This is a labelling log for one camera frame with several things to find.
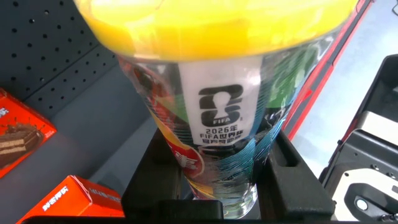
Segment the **red graphic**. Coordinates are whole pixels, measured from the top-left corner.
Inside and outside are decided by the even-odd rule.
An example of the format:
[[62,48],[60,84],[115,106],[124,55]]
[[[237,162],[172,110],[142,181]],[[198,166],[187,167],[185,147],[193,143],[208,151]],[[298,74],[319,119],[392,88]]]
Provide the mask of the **red graphic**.
[[191,147],[184,149],[174,145],[168,140],[166,141],[186,176],[194,178],[203,173],[205,164],[196,150]]

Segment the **fifa world cup 2026 logo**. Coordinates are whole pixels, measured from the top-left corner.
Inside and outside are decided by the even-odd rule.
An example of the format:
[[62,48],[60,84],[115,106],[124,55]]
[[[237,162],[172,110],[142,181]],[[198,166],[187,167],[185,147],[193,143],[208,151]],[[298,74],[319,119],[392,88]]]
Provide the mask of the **fifa world cup 2026 logo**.
[[241,85],[228,85],[204,88],[199,91],[200,109],[206,110],[201,114],[201,122],[206,127],[218,127],[232,124],[240,117],[239,98],[243,93]]

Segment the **orange snack box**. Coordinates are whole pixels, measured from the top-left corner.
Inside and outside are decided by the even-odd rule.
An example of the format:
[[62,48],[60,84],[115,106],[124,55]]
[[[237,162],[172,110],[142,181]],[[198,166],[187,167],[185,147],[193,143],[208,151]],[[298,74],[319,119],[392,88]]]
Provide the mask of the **orange snack box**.
[[0,178],[56,132],[50,121],[0,88]]
[[69,175],[17,223],[34,216],[124,217],[117,192]]

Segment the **chocolate wafer image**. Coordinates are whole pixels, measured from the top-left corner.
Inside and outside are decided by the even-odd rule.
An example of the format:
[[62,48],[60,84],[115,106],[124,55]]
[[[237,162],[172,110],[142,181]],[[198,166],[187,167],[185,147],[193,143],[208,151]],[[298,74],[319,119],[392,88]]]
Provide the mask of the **chocolate wafer image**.
[[33,125],[8,124],[6,132],[0,136],[0,168],[5,168],[27,152],[38,148],[43,139],[43,133]]

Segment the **white label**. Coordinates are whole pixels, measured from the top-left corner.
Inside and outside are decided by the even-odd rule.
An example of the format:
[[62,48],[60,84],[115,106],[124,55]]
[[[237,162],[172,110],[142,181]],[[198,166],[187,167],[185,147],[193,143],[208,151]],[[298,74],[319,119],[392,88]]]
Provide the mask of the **white label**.
[[229,146],[249,135],[262,57],[180,63],[193,143]]

